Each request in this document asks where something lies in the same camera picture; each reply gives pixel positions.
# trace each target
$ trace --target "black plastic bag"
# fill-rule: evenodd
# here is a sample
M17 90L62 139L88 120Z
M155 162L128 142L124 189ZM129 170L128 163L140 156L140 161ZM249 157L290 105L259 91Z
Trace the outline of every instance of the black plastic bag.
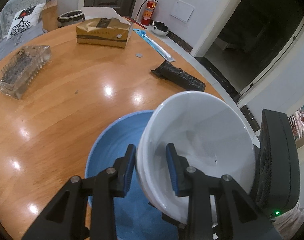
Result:
M205 84L186 73L184 70L173 66L170 62L164 61L159 67L151 72L159 78L167 79L186 90L204 92Z

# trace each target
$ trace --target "bowl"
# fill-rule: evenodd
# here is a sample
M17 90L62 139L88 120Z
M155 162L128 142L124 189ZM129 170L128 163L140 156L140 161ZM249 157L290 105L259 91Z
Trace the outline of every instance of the bowl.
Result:
M175 94L152 114L136 153L140 186L167 216L186 224L188 197L175 196L165 157L174 143L178 155L206 175L230 174L249 193L255 156L249 132L237 113L219 98L199 91ZM214 204L212 217L216 217Z
M153 110L127 114L111 123L96 139L85 168L85 177L96 176L113 166L129 144L137 146ZM116 233L119 240L178 240L177 228L162 220L161 213L148 204L136 176L132 176L125 198L114 198Z
M159 36L166 36L169 33L169 28L163 22L152 23L152 32Z

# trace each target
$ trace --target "white bowl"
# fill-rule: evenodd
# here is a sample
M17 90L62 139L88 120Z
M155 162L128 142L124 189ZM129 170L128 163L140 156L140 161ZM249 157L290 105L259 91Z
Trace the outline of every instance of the white bowl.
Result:
M136 153L137 176L149 201L161 212L187 222L188 197L175 196L165 157L174 143L178 155L206 175L230 174L249 193L255 157L249 132L225 102L210 94L185 91L161 103L152 114Z
M170 31L169 28L163 22L156 22L156 21L152 23L151 30L153 33L159 36L166 36Z

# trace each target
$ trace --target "glass ashtray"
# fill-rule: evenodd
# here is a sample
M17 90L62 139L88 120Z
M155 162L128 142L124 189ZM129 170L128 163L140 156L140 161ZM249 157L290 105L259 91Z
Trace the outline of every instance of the glass ashtray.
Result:
M31 79L50 58L50 46L23 46L1 69L0 91L20 99Z

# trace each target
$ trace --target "tissue box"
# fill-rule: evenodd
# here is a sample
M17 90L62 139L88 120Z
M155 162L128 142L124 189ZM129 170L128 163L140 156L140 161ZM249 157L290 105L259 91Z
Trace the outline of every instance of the tissue box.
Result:
M127 21L109 7L83 7L86 21L76 26L78 43L125 48L132 32Z
M125 48L132 28L132 24L121 23L116 18L90 19L76 26L76 41Z

